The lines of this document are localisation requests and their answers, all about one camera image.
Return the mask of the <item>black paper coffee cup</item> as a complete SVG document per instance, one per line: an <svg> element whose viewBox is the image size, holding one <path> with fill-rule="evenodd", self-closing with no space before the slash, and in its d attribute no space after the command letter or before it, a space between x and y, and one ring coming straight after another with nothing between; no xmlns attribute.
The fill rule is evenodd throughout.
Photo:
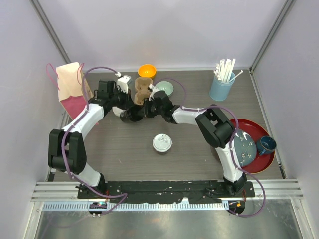
<svg viewBox="0 0 319 239"><path fill-rule="evenodd" d="M136 105L121 112L120 119L122 122L138 122L144 118L143 107Z"/></svg>

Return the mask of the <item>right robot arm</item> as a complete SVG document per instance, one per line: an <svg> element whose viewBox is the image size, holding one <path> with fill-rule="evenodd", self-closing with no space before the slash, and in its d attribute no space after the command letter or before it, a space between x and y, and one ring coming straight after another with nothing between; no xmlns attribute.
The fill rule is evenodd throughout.
<svg viewBox="0 0 319 239"><path fill-rule="evenodd" d="M239 165L234 140L238 120L233 124L223 112L225 107L211 105L205 108L188 108L174 105L165 91L151 92L143 106L146 118L160 115L168 123L197 126L206 142L218 154L226 193L235 197L243 191L247 177Z"/></svg>

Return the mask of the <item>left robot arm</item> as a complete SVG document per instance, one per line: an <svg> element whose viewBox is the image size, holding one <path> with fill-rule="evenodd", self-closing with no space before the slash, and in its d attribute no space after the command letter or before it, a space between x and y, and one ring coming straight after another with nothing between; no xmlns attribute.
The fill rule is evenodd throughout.
<svg viewBox="0 0 319 239"><path fill-rule="evenodd" d="M96 199L106 193L105 178L88 164L84 139L114 107L125 110L133 105L130 81L127 75L116 82L100 80L84 110L69 125L49 134L48 166L75 177Z"/></svg>

